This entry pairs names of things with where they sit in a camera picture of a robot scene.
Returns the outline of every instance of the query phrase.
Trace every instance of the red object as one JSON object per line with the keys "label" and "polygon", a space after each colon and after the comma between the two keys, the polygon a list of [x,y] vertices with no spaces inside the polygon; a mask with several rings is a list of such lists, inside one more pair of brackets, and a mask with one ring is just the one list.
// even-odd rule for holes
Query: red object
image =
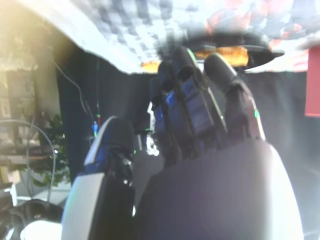
{"label": "red object", "polygon": [[320,46],[309,49],[304,114],[320,118]]}

